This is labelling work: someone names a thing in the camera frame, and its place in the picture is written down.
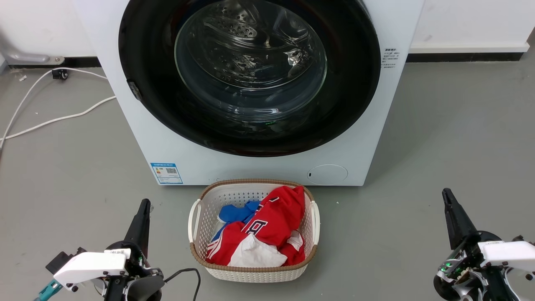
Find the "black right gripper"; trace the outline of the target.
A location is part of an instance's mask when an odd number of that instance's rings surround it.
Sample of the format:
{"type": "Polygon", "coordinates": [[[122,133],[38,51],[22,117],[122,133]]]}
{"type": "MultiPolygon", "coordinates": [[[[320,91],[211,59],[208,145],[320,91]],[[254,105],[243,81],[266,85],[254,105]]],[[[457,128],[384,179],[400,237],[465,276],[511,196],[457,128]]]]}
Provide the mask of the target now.
{"type": "Polygon", "coordinates": [[[447,301],[520,301],[508,276],[515,269],[528,274],[528,242],[478,231],[451,189],[442,196],[453,252],[434,276],[436,293],[447,301]]]}

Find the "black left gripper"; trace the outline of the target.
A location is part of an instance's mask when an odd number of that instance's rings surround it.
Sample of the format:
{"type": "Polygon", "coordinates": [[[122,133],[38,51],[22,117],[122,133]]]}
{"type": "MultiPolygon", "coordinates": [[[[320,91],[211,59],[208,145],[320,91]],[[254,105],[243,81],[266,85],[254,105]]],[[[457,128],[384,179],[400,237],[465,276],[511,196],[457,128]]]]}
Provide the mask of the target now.
{"type": "Polygon", "coordinates": [[[143,199],[134,215],[123,241],[110,245],[108,251],[130,251],[123,268],[117,275],[109,274],[104,279],[105,301],[160,301],[164,286],[163,272],[152,268],[148,261],[150,232],[149,199],[143,199]]]}

